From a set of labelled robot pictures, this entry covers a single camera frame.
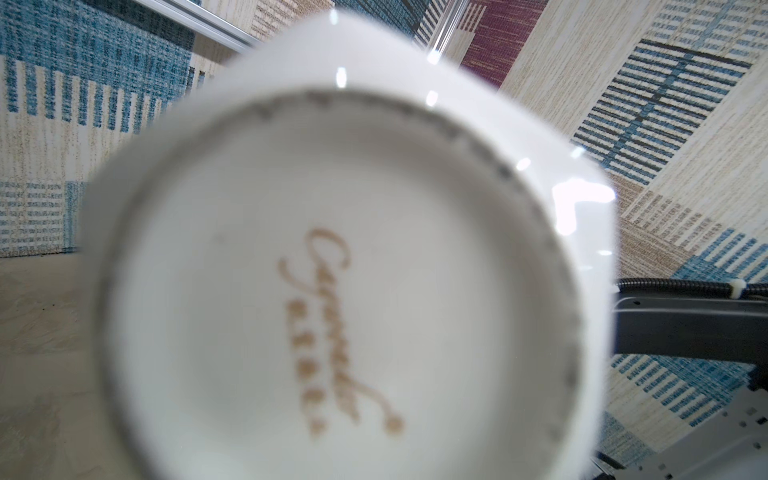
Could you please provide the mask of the white tall mug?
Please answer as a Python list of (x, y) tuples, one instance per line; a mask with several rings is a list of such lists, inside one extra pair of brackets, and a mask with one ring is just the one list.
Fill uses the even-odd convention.
[(81, 212), (127, 479), (577, 479), (616, 194), (563, 135), (330, 10), (123, 143)]

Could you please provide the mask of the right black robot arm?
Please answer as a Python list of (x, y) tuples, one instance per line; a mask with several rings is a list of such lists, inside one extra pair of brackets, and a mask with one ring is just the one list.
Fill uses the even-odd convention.
[(752, 364), (749, 388), (767, 388), (765, 283), (623, 278), (616, 290), (616, 354)]

